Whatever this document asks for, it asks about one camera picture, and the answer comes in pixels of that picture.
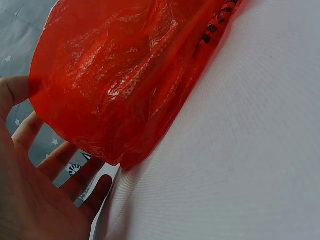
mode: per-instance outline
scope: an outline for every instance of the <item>hand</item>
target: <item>hand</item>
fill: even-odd
[[[112,179],[103,176],[80,208],[74,201],[104,163],[92,158],[62,187],[53,181],[77,152],[66,142],[38,168],[28,152],[43,122],[32,113],[11,137],[6,118],[29,97],[27,77],[0,79],[0,240],[88,240]]]

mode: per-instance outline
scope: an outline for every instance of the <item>gray fabric with stars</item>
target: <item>gray fabric with stars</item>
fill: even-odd
[[[37,43],[55,3],[56,0],[0,0],[0,78],[29,74]],[[29,101],[13,108],[6,120],[11,135],[32,111]],[[38,166],[63,142],[48,125],[44,125],[29,153],[31,161]],[[60,187],[89,159],[90,155],[79,151],[54,184]],[[76,202],[78,206],[89,188]]]

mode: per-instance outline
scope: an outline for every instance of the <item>plastic bag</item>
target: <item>plastic bag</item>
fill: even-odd
[[[63,139],[129,169],[166,134],[239,4],[59,0],[34,54],[30,101]]]

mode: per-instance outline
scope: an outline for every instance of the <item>white fabric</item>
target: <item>white fabric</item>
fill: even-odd
[[[160,146],[119,176],[95,239],[320,239],[319,9],[243,5]]]

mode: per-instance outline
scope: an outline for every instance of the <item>plastic wrinkle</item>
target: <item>plastic wrinkle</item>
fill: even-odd
[[[30,101],[66,141],[113,166],[145,160],[221,40],[237,0],[59,0]]]

